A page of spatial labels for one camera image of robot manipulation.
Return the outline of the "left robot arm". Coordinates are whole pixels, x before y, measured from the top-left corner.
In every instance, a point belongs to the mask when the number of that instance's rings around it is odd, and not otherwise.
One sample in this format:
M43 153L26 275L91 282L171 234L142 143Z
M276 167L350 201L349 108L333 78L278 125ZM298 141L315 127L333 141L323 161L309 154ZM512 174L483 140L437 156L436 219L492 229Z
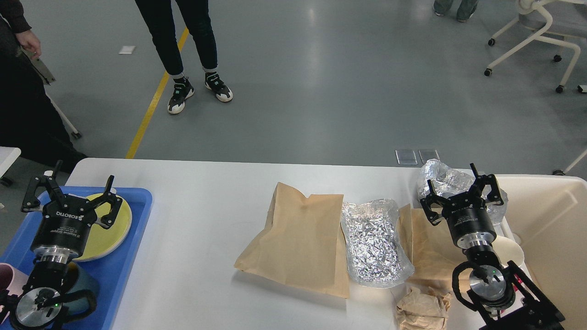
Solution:
M31 244L34 268L21 294L1 292L1 316L16 330L61 330L97 308L94 292L68 291L64 283L69 264L85 251L92 226L111 228L122 199L112 192L112 175L94 200L63 193L56 181L61 164L59 160L52 171L32 177L22 202L22 212L41 212L43 218Z

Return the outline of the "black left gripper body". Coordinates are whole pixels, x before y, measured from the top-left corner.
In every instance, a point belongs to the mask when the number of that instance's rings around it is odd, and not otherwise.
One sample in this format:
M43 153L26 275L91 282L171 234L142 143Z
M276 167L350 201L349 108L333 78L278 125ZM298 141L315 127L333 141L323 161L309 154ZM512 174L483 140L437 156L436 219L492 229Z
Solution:
M41 223L30 248L36 255L50 247L68 249L69 259L84 255L91 230L88 220L94 220L89 211L90 200L70 194L64 197L63 205L52 198L43 206Z

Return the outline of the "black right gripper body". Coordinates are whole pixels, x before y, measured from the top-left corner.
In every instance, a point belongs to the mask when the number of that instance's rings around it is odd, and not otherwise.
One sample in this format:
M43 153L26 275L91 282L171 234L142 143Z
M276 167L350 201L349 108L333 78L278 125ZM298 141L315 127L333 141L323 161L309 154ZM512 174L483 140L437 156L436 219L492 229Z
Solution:
M457 195L448 198L444 201L442 216L454 245L463 250L490 246L497 237L482 197Z

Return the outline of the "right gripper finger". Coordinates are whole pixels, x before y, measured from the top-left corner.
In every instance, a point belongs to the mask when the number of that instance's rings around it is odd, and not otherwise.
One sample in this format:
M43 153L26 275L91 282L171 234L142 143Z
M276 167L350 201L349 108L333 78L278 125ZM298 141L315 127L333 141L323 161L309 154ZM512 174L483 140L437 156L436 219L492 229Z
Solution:
M432 206L438 205L440 209L443 209L448 204L448 198L436 194L431 180L427 180L427 186L428 194L425 197L420 198L420 204L428 222L433 226L437 226L442 221L442 211L439 214L438 212L432 210Z
M475 180L469 188L469 201L473 207L486 208L487 205L504 205L501 190L495 175L480 175L475 164L470 164L472 174ZM490 192L483 197L483 191L486 186L490 187Z

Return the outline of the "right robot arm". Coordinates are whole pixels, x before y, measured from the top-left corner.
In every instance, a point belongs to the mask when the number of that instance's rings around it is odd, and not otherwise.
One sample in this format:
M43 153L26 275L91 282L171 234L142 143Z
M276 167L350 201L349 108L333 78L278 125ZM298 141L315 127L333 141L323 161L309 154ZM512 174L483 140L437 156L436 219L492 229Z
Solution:
M428 193L420 198L427 220L433 226L445 220L453 244L467 257L452 273L457 300L480 314L486 330L561 330L563 313L514 261L501 264L488 214L489 205L504 204L501 190L495 175L470 167L474 181L465 191L440 196L427 180Z

